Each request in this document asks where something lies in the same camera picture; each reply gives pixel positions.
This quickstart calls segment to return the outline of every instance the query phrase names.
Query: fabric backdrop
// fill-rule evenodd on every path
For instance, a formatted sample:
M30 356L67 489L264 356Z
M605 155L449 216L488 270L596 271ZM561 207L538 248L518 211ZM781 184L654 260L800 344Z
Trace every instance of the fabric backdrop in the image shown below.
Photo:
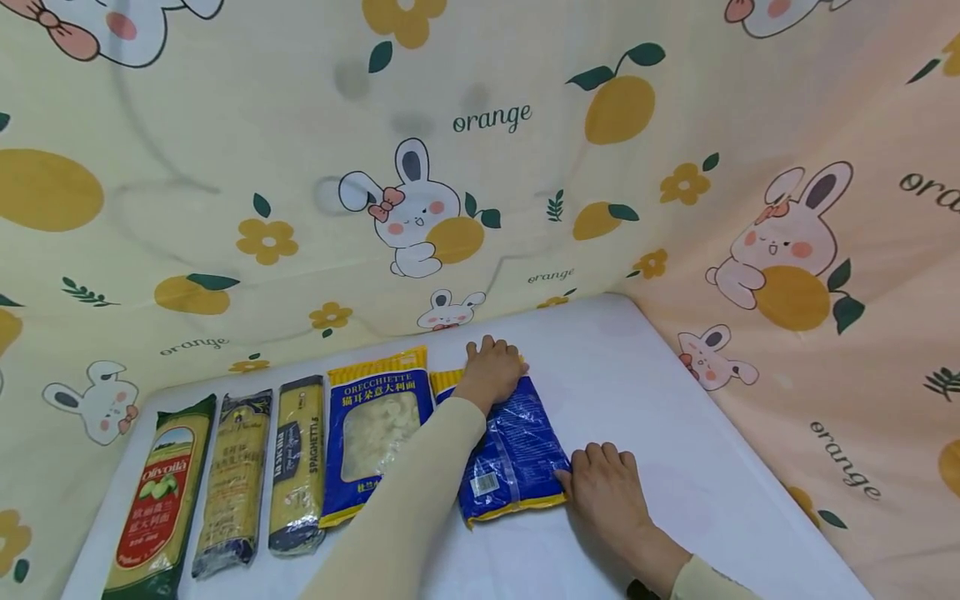
M877 597L956 593L955 2L0 5L0 595L151 392L604 291Z

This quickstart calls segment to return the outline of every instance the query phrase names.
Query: yellow pasta package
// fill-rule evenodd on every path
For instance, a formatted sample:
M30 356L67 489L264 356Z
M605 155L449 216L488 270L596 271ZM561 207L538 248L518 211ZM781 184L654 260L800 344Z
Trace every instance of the yellow pasta package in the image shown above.
M256 555L260 496L274 391L224 397L206 485L204 528L192 575L205 579Z
M330 437L321 527L356 515L433 412L426 347L327 374Z
M463 373L430 373L438 406L453 394ZM510 398L490 410L487 434L467 461L458 494L467 527L508 513L563 504L564 490L553 475L557 469L570 470L570 461L533 381L524 375Z
M312 375L280 387L274 488L267 547L277 556L317 549L324 500L324 378Z

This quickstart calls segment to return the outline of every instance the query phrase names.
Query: white table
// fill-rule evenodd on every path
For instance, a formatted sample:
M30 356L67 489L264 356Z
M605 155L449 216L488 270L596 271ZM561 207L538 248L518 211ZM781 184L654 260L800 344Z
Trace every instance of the white table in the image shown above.
M154 394L131 433L63 598L100 598L157 411L180 410L210 393L219 399L224 393L277 389L308 374L419 344L429 346L431 371L455 369L463 365L467 341L479 341L484 333L520 348L567 453L593 441L634 452L654 520L689 550L768 600L871 597L636 307L605 295ZM274 453L270 438L268 463ZM270 485L268 472L265 498ZM349 527L328 535L313 556L277 559L266 549L268 500L251 566L197 583L189 576L189 562L202 526L205 479L199 498L181 600L295 599ZM451 506L424 573L423 597L623 598L630 580L591 540L575 534L564 508L503 517L471 533Z

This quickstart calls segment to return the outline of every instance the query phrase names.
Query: spaghetti package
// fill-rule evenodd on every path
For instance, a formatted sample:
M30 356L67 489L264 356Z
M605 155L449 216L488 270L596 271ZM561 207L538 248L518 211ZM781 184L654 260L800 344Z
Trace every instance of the spaghetti package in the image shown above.
M249 564L256 555L273 396L273 390L265 390L224 397L206 485L204 528L191 571L197 579Z
M177 600L217 397L158 413L103 600Z
M462 374L430 373L438 406L453 394ZM570 470L570 461L533 381L524 375L510 399L493 406L487 433L467 461L459 493L467 527L508 513L563 504L564 489L553 475L558 468Z
M426 347L327 374L330 438L321 527L356 515L433 412Z
M324 540L324 379L280 386L274 489L267 547L276 556L309 554Z

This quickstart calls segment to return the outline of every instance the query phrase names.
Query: beige sleeve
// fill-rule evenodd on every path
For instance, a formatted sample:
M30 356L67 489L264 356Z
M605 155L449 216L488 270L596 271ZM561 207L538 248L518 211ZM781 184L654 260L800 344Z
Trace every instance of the beige sleeve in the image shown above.
M759 596L694 555L680 569L670 600L759 600Z
M403 447L300 600L416 600L430 544L450 514L487 420L448 398Z

